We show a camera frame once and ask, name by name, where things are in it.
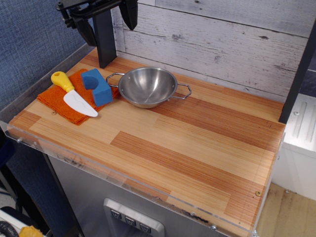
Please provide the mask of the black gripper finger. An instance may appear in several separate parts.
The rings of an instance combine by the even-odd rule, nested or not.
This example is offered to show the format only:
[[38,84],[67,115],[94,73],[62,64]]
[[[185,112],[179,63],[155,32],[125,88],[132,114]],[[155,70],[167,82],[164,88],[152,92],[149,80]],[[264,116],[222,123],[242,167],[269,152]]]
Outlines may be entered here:
[[127,27],[134,30],[138,19],[138,0],[123,0],[119,9]]
[[89,46],[97,46],[94,31],[87,19],[75,18],[75,26]]

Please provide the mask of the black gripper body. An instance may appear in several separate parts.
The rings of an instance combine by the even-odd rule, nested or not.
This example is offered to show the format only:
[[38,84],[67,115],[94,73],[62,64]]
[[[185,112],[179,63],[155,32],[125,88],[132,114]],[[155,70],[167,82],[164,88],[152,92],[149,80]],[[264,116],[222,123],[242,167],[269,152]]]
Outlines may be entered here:
[[56,10],[61,12],[68,28],[76,28],[75,18],[89,19],[121,3],[123,3],[122,0],[59,0]]

